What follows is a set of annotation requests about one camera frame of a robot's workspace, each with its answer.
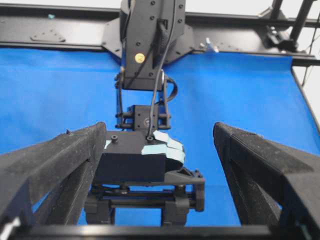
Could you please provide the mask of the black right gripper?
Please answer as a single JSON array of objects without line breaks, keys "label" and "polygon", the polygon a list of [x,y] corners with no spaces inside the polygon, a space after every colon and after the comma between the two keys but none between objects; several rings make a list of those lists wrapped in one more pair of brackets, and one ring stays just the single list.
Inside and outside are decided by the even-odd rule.
[{"label": "black right gripper", "polygon": [[191,209],[205,208],[205,178],[199,170],[183,167],[164,175],[164,182],[150,182],[148,187],[173,186],[161,191],[131,190],[141,183],[117,184],[115,187],[93,184],[84,204],[88,224],[114,225],[117,208],[160,209],[160,225],[184,226]]}]

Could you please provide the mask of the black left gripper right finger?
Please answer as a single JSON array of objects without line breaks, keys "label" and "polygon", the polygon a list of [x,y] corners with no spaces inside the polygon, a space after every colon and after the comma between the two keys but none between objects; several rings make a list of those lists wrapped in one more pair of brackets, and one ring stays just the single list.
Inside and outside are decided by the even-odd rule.
[{"label": "black left gripper right finger", "polygon": [[213,143],[242,225],[320,237],[320,158],[222,122]]}]

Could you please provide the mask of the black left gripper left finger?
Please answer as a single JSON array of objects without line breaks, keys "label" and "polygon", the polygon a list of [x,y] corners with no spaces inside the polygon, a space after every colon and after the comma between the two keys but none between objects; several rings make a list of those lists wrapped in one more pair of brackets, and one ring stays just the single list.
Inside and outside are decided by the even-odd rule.
[{"label": "black left gripper left finger", "polygon": [[106,143],[106,125],[60,134],[0,156],[0,237],[75,239]]}]

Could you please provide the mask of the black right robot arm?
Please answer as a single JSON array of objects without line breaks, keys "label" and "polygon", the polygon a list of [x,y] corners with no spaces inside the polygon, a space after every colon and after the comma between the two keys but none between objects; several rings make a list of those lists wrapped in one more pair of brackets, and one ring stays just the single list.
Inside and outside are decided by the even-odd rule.
[{"label": "black right robot arm", "polygon": [[161,226],[184,226],[190,210],[205,207],[205,179],[185,168],[181,142],[167,134],[167,93],[173,80],[163,70],[183,37],[183,0],[121,2],[120,72],[115,79],[116,125],[104,149],[84,205],[88,224],[113,225],[118,208],[159,209]]}]

